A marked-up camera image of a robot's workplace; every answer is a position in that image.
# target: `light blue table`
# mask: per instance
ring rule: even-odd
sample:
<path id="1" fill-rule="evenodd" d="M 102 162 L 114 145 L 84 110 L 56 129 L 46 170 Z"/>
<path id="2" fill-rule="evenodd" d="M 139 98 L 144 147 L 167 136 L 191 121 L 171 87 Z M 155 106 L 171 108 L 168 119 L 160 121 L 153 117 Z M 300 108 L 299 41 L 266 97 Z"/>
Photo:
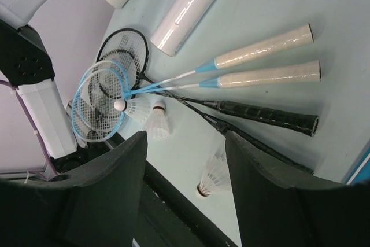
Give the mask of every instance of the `light blue table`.
<path id="1" fill-rule="evenodd" d="M 133 27 L 149 40 L 174 1 L 129 0 L 123 9 L 115 11 L 106 36 L 119 28 Z M 320 122 L 314 138 L 252 121 L 222 118 L 293 160 L 316 169 L 315 175 L 343 181 L 370 137 L 370 114 L 367 111 L 370 103 L 369 4 L 370 0 L 216 0 L 176 57 L 170 58 L 150 46 L 147 74 L 159 81 L 193 69 L 218 54 L 311 23 L 315 38 L 313 45 L 279 53 L 232 71 L 320 59 L 321 83 L 267 85 L 222 92 L 192 89 L 178 93 L 203 99 L 219 99 L 222 94 L 223 99 L 231 101 L 317 113 Z M 193 80 L 213 76 L 215 73 Z M 158 99 L 149 97 L 153 102 Z M 216 142 L 223 137 L 176 101 L 165 99 L 165 103 L 173 134 L 166 141 L 149 142 L 148 160 L 240 245 L 232 194 L 210 196 L 204 200 L 195 196 L 202 168 L 214 152 Z M 126 121 L 119 133 L 127 138 L 141 128 Z"/>

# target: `black badminton racket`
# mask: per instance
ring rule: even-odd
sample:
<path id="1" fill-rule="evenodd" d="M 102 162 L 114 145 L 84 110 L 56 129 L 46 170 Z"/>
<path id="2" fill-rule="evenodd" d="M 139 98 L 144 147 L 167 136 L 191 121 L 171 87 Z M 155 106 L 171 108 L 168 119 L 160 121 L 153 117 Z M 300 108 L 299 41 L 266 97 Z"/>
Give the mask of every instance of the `black badminton racket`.
<path id="1" fill-rule="evenodd" d="M 146 81 L 151 83 L 151 84 L 155 84 L 155 82 L 150 80 L 148 77 L 146 77 Z M 282 155 L 281 153 L 277 152 L 273 148 L 270 148 L 269 146 L 262 143 L 258 139 L 255 139 L 255 137 L 253 137 L 253 136 L 249 135 L 248 133 L 242 131 L 240 128 L 235 127 L 233 124 L 231 124 L 227 121 L 221 120 L 217 117 L 211 116 L 210 114 L 207 114 L 205 112 L 200 111 L 199 109 L 193 107 L 192 105 L 190 105 L 186 101 L 182 100 L 181 98 L 177 97 L 177 95 L 175 95 L 174 93 L 172 93 L 170 91 L 167 91 L 166 93 L 168 95 L 170 95 L 171 98 L 176 99 L 177 101 L 181 102 L 183 105 L 185 105 L 186 107 L 190 108 L 195 113 L 200 115 L 204 120 L 207 121 L 207 123 L 209 123 L 213 128 L 215 128 L 223 136 L 226 136 L 227 131 L 233 131 L 233 132 L 237 133 L 238 135 L 240 135 L 241 137 L 243 137 L 245 140 L 247 140 L 249 143 L 251 143 L 257 149 L 260 149 L 261 151 L 265 152 L 266 154 L 268 154 L 268 155 L 270 155 L 270 156 L 272 156 L 272 157 L 274 157 L 274 158 L 276 158 L 276 159 L 278 159 L 278 160 L 286 163 L 287 165 L 290 165 L 290 166 L 292 166 L 292 167 L 294 167 L 298 170 L 306 172 L 310 175 L 313 174 L 314 171 L 312 169 L 310 169 L 310 168 L 308 168 L 304 165 L 301 165 L 299 163 L 296 163 L 292 159 Z"/>
<path id="2" fill-rule="evenodd" d="M 173 98 L 173 95 L 169 94 L 168 91 L 155 92 L 153 94 Z M 201 104 L 208 108 L 219 111 L 222 114 L 269 124 L 270 126 L 294 130 L 311 137 L 315 135 L 317 124 L 319 123 L 319 117 L 317 115 L 286 112 L 283 110 L 265 108 L 255 105 L 241 104 L 240 102 L 234 101 L 201 101 L 198 99 L 184 98 L 180 96 L 177 96 L 177 98 L 181 99 L 182 101 Z"/>

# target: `racket strings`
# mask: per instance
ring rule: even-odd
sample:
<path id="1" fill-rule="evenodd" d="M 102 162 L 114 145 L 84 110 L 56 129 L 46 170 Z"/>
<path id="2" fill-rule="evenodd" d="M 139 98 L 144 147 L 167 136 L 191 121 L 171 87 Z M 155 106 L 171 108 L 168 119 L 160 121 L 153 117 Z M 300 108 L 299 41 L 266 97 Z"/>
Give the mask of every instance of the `racket strings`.
<path id="1" fill-rule="evenodd" d="M 137 30 L 124 28 L 111 34 L 103 43 L 98 61 L 114 60 L 126 71 L 130 88 L 138 87 L 140 74 L 148 61 L 148 46 L 145 37 Z"/>
<path id="2" fill-rule="evenodd" d="M 111 68 L 85 76 L 72 102 L 72 127 L 78 137 L 101 142 L 118 130 L 124 114 L 115 110 L 115 99 L 108 96 L 121 96 L 123 84 L 121 74 Z"/>

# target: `purple cable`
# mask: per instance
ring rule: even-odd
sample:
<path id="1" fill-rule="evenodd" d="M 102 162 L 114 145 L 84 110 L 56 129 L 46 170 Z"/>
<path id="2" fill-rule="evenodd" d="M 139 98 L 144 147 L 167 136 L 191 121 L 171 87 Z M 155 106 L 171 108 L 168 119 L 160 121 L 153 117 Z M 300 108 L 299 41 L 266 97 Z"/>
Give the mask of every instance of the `purple cable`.
<path id="1" fill-rule="evenodd" d="M 0 80 L 0 85 L 5 85 L 5 86 L 8 86 L 9 88 L 15 90 L 14 87 L 12 87 L 12 85 L 7 82 L 7 81 L 4 81 L 4 80 Z M 39 143 L 40 143 L 40 147 L 41 147 L 41 150 L 42 150 L 42 153 L 44 154 L 44 157 L 45 157 L 45 160 L 46 160 L 46 163 L 47 165 L 50 167 L 51 171 L 55 174 L 55 175 L 58 175 L 58 172 L 56 171 L 56 169 L 54 168 L 54 165 L 53 163 L 51 163 L 51 160 L 50 160 L 50 156 L 49 154 L 47 153 L 47 150 L 46 150 L 46 147 L 45 147 L 45 143 L 44 143 L 44 140 L 42 139 L 37 127 L 36 127 L 36 124 L 34 122 L 34 120 L 32 119 L 26 105 L 24 104 L 24 101 L 23 99 L 20 97 L 20 95 L 18 94 L 18 92 L 16 91 L 16 97 L 29 121 L 29 123 L 31 124 L 32 128 L 34 129 L 34 131 L 36 131 L 36 137 L 37 139 L 39 140 Z"/>

